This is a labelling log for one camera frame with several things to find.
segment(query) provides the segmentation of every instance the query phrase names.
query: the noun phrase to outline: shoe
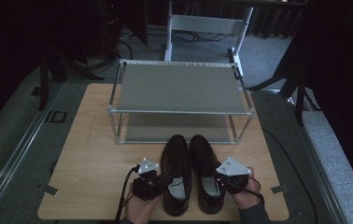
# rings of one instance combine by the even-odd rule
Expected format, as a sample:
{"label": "shoe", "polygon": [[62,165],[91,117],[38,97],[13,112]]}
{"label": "shoe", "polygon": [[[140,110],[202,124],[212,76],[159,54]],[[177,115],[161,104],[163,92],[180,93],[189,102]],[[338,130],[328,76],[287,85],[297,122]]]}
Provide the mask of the shoe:
{"label": "shoe", "polygon": [[191,163],[188,144],[182,135],[176,134],[168,140],[160,161],[162,174],[173,178],[163,195],[164,211],[173,217],[183,215],[191,196]]}
{"label": "shoe", "polygon": [[191,167],[197,177],[200,209],[207,214],[216,214],[223,206],[225,188],[215,178],[220,166],[214,149],[201,135],[194,135],[190,142]]}

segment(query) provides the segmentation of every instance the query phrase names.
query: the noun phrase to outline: gray carpet floor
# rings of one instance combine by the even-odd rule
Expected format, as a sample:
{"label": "gray carpet floor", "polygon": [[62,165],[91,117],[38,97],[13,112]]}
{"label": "gray carpet floor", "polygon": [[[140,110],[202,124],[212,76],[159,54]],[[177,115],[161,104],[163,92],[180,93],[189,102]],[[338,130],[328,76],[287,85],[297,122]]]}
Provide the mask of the gray carpet floor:
{"label": "gray carpet floor", "polygon": [[[151,33],[148,46],[143,45],[133,36],[123,38],[126,44],[119,45],[120,56],[125,59],[152,60],[163,59],[165,37],[163,32]],[[234,46],[236,38],[227,36],[220,41],[185,43],[174,42],[173,61],[228,63],[227,49]],[[240,52],[246,85],[253,86],[272,76],[273,72],[290,39],[271,37],[263,39],[257,36],[247,36]],[[101,61],[91,58],[91,63]],[[117,71],[117,61],[107,67],[93,71],[104,77],[103,83],[112,83]],[[0,113],[0,171],[14,148],[23,138],[32,120],[37,116],[39,99],[32,96],[32,89],[39,83],[38,70],[28,76],[19,89],[10,98]],[[48,183],[51,165],[57,161],[68,135],[74,116],[78,110],[84,91],[92,80],[69,71],[69,79],[61,87],[54,102],[52,111],[64,111],[67,117],[64,123],[43,123],[35,135],[34,141],[25,153],[8,187],[0,198],[0,223],[54,223],[37,217],[37,209],[43,197],[43,192],[37,190],[40,184]],[[283,81],[270,86],[271,90],[279,90]],[[262,127],[265,133],[275,169],[282,185],[288,187],[285,193],[289,208],[289,219],[280,223],[315,223],[314,211],[318,212],[318,223],[332,223],[331,216],[325,205],[318,184],[310,169],[307,156],[303,150],[306,145],[297,134],[300,129],[291,115],[293,105],[286,102],[276,91],[253,92]],[[292,169],[285,151],[296,165],[298,175]],[[98,223],[98,221],[63,220],[60,223]]]}

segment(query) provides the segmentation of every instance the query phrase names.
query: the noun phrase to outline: wooden board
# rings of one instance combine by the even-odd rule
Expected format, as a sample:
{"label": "wooden board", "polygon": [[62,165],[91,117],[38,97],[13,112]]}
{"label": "wooden board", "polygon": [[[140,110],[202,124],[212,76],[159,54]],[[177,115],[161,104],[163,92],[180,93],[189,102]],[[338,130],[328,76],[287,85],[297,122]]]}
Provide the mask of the wooden board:
{"label": "wooden board", "polygon": [[[91,84],[87,88],[49,182],[59,192],[56,196],[45,193],[38,210],[40,218],[114,219],[124,178],[131,168],[144,157],[160,162],[165,144],[115,143],[107,114],[112,88],[111,84]],[[271,191],[279,182],[256,115],[239,144],[212,147],[219,161],[230,156],[254,167],[270,219],[285,220],[289,217],[283,194]],[[134,178],[137,174],[131,175],[130,182]],[[218,214],[203,213],[198,206],[196,187],[194,182],[189,209],[183,216],[168,216],[159,203],[152,220],[239,220],[237,207],[228,193]]]}

